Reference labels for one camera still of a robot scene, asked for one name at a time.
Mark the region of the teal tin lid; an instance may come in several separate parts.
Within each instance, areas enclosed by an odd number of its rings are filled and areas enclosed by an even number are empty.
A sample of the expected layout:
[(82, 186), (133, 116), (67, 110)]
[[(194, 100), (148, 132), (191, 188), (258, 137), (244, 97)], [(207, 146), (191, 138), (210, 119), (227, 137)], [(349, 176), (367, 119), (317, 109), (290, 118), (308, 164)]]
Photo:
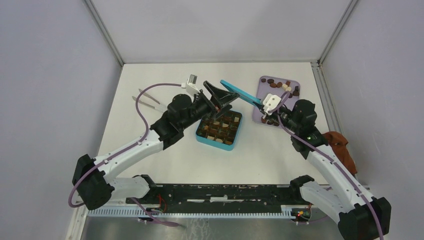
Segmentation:
[(257, 98), (249, 93), (247, 93), (246, 91), (236, 87), (235, 85), (225, 81), (225, 80), (221, 80), (220, 84), (225, 87), (229, 92), (231, 93), (235, 93), (238, 94), (239, 98), (249, 104), (251, 104), (252, 106), (255, 106), (258, 109), (261, 109), (263, 107), (263, 104), (261, 102), (260, 98)]

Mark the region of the teal chocolate tin box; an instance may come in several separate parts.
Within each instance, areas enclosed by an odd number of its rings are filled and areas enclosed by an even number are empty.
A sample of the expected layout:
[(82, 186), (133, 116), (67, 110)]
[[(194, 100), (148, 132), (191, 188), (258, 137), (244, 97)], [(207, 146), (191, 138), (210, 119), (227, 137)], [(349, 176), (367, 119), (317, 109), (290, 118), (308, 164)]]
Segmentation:
[(195, 131), (199, 143), (225, 151), (235, 148), (242, 125), (243, 115), (229, 110), (219, 118), (203, 118)]

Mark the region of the metal tongs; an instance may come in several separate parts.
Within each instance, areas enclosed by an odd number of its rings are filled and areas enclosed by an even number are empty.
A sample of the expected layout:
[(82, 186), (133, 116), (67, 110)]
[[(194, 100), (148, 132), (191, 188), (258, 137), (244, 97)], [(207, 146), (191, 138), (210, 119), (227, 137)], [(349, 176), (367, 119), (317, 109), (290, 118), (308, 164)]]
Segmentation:
[[(134, 101), (137, 101), (136, 96), (131, 97)], [(139, 104), (144, 105), (146, 107), (149, 107), (151, 109), (154, 109), (155, 111), (158, 111), (160, 113), (164, 113), (167, 110), (167, 106), (145, 92), (137, 101)]]

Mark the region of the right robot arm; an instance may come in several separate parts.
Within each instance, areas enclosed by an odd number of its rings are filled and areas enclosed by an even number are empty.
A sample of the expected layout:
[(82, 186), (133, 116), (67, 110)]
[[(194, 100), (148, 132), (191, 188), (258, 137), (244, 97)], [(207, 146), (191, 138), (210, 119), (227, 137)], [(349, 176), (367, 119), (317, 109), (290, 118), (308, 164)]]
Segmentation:
[(309, 176), (295, 179), (289, 199), (295, 204), (304, 201), (318, 207), (332, 219), (345, 240), (384, 239), (389, 232), (391, 204), (384, 197), (376, 198), (347, 170), (332, 147), (316, 127), (315, 104), (297, 100), (292, 109), (282, 99), (272, 96), (263, 101), (264, 117), (278, 121), (288, 134), (295, 150), (312, 164), (327, 181), (325, 190)]

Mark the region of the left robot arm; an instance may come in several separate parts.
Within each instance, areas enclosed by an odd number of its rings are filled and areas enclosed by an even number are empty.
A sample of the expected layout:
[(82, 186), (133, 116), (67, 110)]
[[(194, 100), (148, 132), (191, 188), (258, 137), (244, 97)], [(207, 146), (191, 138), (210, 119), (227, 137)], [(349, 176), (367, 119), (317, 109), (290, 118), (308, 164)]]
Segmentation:
[(137, 198), (145, 204), (153, 203), (157, 190), (143, 177), (119, 178), (119, 174), (142, 159), (159, 153), (184, 137), (184, 130), (203, 118), (217, 118), (231, 109), (231, 102), (239, 97), (235, 92), (219, 89), (208, 81), (203, 83), (211, 97), (205, 96), (190, 83), (180, 84), (186, 94), (178, 94), (167, 105), (167, 110), (145, 133), (105, 155), (91, 158), (85, 154), (76, 164), (68, 197), (70, 207), (74, 193), (78, 193), (88, 210), (95, 210), (110, 200)]

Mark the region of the lilac plastic tray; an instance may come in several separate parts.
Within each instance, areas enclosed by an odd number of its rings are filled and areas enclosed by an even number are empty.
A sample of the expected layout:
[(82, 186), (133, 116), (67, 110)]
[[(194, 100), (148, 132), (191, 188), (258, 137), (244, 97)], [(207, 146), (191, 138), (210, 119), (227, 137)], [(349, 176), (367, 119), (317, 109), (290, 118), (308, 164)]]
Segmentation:
[(291, 88), (288, 99), (284, 105), (292, 110), (296, 101), (300, 99), (301, 85), (295, 80), (279, 78), (274, 76), (264, 75), (259, 78), (256, 97), (260, 100), (264, 99), (268, 94), (281, 96), (285, 92), (285, 88)]

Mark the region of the brown cloth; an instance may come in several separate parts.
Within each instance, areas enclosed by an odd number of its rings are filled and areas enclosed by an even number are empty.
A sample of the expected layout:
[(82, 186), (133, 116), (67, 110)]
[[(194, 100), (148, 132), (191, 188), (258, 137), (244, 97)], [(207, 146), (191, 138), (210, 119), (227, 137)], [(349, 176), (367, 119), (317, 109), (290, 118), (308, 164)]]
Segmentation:
[(348, 149), (348, 140), (339, 132), (328, 131), (323, 134), (323, 137), (327, 140), (328, 144), (331, 146), (336, 157), (340, 160), (343, 166), (355, 176), (358, 171), (357, 167), (352, 159)]

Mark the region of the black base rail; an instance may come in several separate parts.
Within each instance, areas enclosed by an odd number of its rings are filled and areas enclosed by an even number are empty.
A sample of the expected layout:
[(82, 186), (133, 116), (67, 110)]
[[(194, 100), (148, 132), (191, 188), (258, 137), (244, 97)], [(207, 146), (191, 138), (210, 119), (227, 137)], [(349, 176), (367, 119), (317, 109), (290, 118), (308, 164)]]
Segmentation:
[(126, 204), (159, 206), (166, 214), (276, 214), (281, 207), (309, 207), (289, 185), (160, 183)]

